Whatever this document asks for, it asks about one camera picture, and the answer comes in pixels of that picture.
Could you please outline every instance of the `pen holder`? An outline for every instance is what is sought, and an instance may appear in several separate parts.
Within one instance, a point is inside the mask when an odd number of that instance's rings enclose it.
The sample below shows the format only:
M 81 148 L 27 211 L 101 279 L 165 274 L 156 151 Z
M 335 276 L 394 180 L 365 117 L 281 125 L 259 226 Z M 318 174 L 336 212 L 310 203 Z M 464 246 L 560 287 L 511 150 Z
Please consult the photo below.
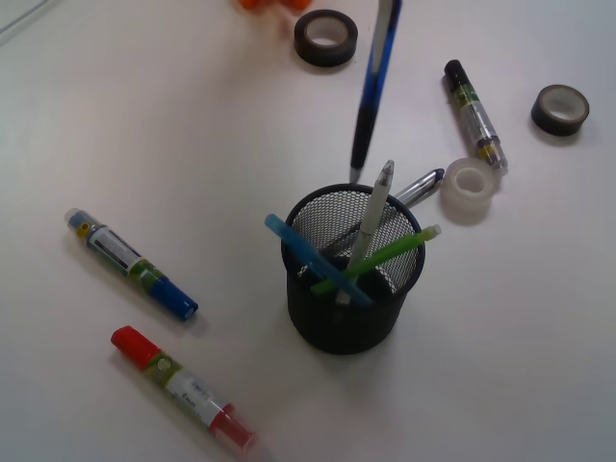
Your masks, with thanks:
M 372 188 L 334 185 L 304 197 L 291 211 L 287 224 L 339 270 L 345 270 Z M 367 256 L 380 247 L 422 229 L 404 205 L 387 199 Z M 332 354 L 366 351 L 392 331 L 406 295 L 422 273 L 425 248 L 420 246 L 367 272 L 357 287 L 374 304 L 369 308 L 336 303 L 337 291 L 314 295 L 310 288 L 321 281 L 282 244 L 287 269 L 289 314 L 297 331 L 311 345 Z

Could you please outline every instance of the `tape roll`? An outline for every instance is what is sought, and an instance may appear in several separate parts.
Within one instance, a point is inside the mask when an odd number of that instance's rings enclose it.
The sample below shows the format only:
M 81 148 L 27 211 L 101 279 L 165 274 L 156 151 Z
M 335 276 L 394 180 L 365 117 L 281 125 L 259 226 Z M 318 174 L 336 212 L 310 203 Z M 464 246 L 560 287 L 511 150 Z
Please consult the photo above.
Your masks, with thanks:
M 355 54 L 357 26 L 346 14 L 316 10 L 295 25 L 295 51 L 308 64 L 334 67 Z
M 577 133 L 589 114 L 590 105 L 584 95 L 565 85 L 542 89 L 530 111 L 539 128 L 557 137 Z
M 479 159 L 459 159 L 445 173 L 441 196 L 460 217 L 485 214 L 499 186 L 499 177 Z

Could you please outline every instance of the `clear tape roll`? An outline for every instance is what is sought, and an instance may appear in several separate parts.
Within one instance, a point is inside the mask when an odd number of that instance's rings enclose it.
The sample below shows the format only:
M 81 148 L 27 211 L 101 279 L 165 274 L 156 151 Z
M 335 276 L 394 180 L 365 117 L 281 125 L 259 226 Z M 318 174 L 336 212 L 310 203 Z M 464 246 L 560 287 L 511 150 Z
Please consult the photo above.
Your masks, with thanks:
M 459 159 L 445 173 L 441 195 L 446 206 L 457 214 L 485 214 L 499 186 L 495 172 L 479 159 Z

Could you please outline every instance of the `white pen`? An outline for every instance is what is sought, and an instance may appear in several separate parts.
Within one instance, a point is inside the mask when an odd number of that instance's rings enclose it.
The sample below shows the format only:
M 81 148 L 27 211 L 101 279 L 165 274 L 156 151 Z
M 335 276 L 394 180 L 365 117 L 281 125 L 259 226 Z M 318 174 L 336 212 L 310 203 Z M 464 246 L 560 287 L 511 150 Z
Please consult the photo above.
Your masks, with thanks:
M 350 254 L 350 260 L 348 261 L 347 268 L 352 268 L 359 262 L 366 258 L 370 243 L 372 242 L 372 236 L 378 229 L 378 223 L 381 221 L 383 215 L 383 209 L 387 203 L 387 197 L 389 190 L 392 188 L 392 180 L 394 179 L 394 161 L 387 161 L 385 167 L 381 170 L 372 194 L 368 200 L 368 205 L 364 211 L 362 217 L 362 224 L 359 226 L 359 234 L 357 235 L 357 241 L 353 246 L 353 251 Z M 344 292 L 338 292 L 336 296 L 336 302 L 343 305 L 350 303 L 350 297 Z

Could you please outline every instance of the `green pen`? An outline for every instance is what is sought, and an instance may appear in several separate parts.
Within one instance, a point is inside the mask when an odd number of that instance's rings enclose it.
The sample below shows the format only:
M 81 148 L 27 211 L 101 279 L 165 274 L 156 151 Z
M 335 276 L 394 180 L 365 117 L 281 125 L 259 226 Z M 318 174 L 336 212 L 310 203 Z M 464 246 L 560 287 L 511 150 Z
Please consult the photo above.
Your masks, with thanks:
M 431 241 L 436 238 L 439 234 L 441 234 L 441 227 L 438 224 L 434 226 L 428 226 L 421 233 L 418 234 L 408 234 L 403 238 L 398 239 L 397 241 L 385 245 L 382 248 L 379 248 L 372 257 L 367 258 L 363 262 L 358 263 L 353 268 L 349 268 L 343 271 L 343 276 L 348 279 L 361 276 L 370 270 L 374 270 L 379 265 L 398 257 L 404 252 L 408 252 L 409 250 L 413 250 L 414 248 L 419 247 L 426 241 Z M 315 284 L 310 288 L 313 294 L 316 295 L 324 295 L 329 291 L 333 291 L 338 286 L 334 284 L 329 279 L 326 281 L 322 281 L 319 284 Z

